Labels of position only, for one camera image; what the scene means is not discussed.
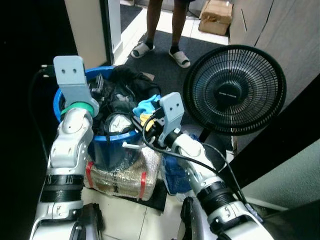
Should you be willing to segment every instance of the white floor tile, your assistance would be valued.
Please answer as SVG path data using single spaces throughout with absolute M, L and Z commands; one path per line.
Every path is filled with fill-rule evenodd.
M 156 29 L 158 31 L 166 32 L 172 34 L 172 12 L 169 11 L 161 11 L 160 19 Z M 194 25 L 195 18 L 194 17 L 187 17 L 184 23 L 184 27 L 182 30 L 182 36 L 190 37 L 193 25 Z
M 172 34 L 172 12 L 161 11 L 160 19 L 156 29 L 158 31 Z
M 200 24 L 199 19 L 194 20 L 192 32 L 190 35 L 191 38 L 199 39 L 202 41 L 207 41 L 207 42 L 211 42 L 211 43 L 215 43 L 215 44 L 221 44 L 221 45 L 228 45 L 229 44 L 229 40 L 228 40 L 227 36 L 220 36 L 220 35 L 215 35 L 215 34 L 208 33 L 208 32 L 199 31 L 198 30 L 199 24 Z
M 147 208 L 139 240 L 170 240 L 177 237 L 182 202 L 167 196 L 164 212 Z
M 132 1 L 128 1 L 128 0 L 120 0 L 120 4 L 128 5 L 128 6 L 132 6 L 133 5 Z
M 120 240 L 108 235 L 102 235 L 102 240 Z
M 87 188 L 82 191 L 82 199 L 85 204 L 99 204 L 105 224 L 103 235 L 119 240 L 139 240 L 146 206 Z
M 147 9 L 142 8 L 141 12 L 129 24 L 121 34 L 123 50 L 120 56 L 115 60 L 114 65 L 125 64 L 130 52 L 137 45 L 139 39 L 147 32 Z
M 181 33 L 182 36 L 188 37 L 188 38 L 191 36 L 192 28 L 194 26 L 194 22 L 195 22 L 195 20 L 193 18 L 191 18 L 191 17 L 188 17 L 185 20 L 184 27 L 183 27 L 183 30 L 182 30 L 182 33 Z

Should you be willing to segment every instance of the blue cloth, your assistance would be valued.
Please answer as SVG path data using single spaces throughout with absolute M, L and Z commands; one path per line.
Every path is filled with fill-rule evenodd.
M 157 102 L 160 100 L 160 98 L 160 95 L 155 94 L 149 99 L 139 102 L 138 106 L 132 110 L 134 115 L 140 117 L 141 114 L 152 114 L 152 112 L 156 109 L 151 102 Z
M 183 194 L 191 190 L 186 172 L 178 165 L 175 157 L 164 155 L 162 164 L 164 183 L 170 195 Z

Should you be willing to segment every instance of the fan guard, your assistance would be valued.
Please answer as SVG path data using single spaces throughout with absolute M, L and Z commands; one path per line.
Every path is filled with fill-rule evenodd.
M 238 136 L 263 128 L 286 98 L 286 79 L 267 53 L 250 46 L 216 48 L 189 70 L 183 98 L 204 128 Z

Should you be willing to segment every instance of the black sock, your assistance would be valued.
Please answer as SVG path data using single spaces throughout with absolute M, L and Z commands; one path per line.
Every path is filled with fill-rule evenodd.
M 170 53 L 171 54 L 175 54 L 176 52 L 179 52 L 179 51 L 180 51 L 180 49 L 179 49 L 178 45 L 171 46 L 171 48 L 170 48 Z
M 147 45 L 150 50 L 154 48 L 154 42 L 153 41 L 147 40 L 147 41 L 145 41 L 144 44 Z

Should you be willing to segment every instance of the light blue towel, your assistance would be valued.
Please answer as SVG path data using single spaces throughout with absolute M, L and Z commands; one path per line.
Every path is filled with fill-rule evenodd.
M 156 109 L 151 102 L 157 102 L 160 100 L 160 98 L 160 95 L 155 94 L 149 99 L 139 102 L 138 106 L 132 110 L 134 115 L 140 117 L 141 114 L 152 114 L 152 112 Z

